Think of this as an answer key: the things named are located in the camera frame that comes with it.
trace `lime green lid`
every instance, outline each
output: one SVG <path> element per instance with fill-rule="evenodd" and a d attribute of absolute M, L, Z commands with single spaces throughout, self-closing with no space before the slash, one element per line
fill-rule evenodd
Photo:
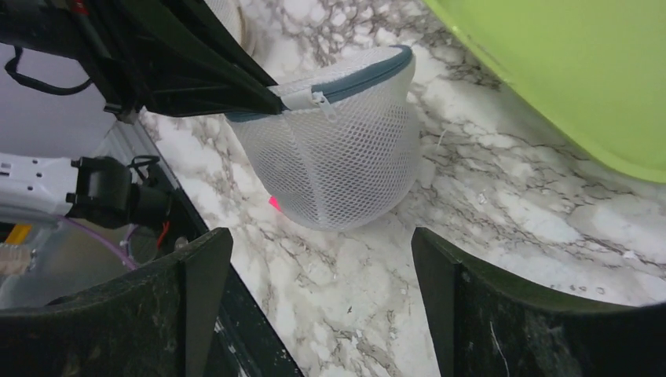
<path fill-rule="evenodd" d="M 592 157 L 666 183 L 666 1 L 425 2 Z"/>

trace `blue zipper trim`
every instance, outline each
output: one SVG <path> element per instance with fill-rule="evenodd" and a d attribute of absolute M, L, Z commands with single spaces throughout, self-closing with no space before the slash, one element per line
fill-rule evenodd
<path fill-rule="evenodd" d="M 312 92 L 321 92 L 332 104 L 345 100 L 358 93 L 363 92 L 373 86 L 376 86 L 404 70 L 412 62 L 412 49 L 408 46 L 391 46 L 401 51 L 394 57 L 386 59 L 363 68 L 353 74 L 312 86 Z M 226 114 L 227 119 L 233 123 L 245 123 L 269 117 L 271 115 L 258 114 L 253 112 L 230 112 Z"/>

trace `zipper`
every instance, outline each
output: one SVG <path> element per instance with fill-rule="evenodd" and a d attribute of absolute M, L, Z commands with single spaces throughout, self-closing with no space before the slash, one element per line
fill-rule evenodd
<path fill-rule="evenodd" d="M 407 46 L 395 47 L 402 49 L 395 57 L 372 64 L 334 82 L 313 85 L 313 93 L 321 92 L 328 101 L 335 103 L 393 78 L 412 62 L 412 51 Z M 379 75 L 369 75 L 368 70 L 380 71 L 382 73 Z"/>
<path fill-rule="evenodd" d="M 402 72 L 412 62 L 412 51 L 407 46 L 393 46 L 401 51 L 398 55 L 363 68 L 342 79 L 310 88 L 311 102 L 319 107 L 331 123 L 338 122 L 338 114 L 331 105 L 355 94 L 372 88 Z M 249 122 L 269 115 L 255 113 L 228 113 L 227 118 L 233 123 Z"/>
<path fill-rule="evenodd" d="M 328 101 L 328 98 L 324 96 L 322 92 L 312 93 L 312 101 L 314 104 L 319 106 L 321 111 L 324 113 L 326 120 L 331 123 L 338 122 L 338 113 L 335 112 L 335 109 L 331 105 L 331 102 Z"/>

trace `white wall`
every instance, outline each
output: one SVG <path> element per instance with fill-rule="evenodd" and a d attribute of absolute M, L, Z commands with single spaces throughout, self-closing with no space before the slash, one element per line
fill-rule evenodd
<path fill-rule="evenodd" d="M 6 74 L 14 48 L 0 43 L 0 152 L 37 157 L 90 156 L 115 121 L 92 85 L 68 97 L 25 88 Z M 25 50 L 18 71 L 55 86 L 88 79 L 76 60 Z"/>

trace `red light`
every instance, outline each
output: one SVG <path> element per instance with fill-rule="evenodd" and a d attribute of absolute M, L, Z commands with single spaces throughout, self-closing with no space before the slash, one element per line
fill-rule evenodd
<path fill-rule="evenodd" d="M 83 0 L 73 0 L 71 2 L 71 11 L 73 13 L 82 14 L 83 16 L 89 15 L 86 4 L 83 4 Z"/>

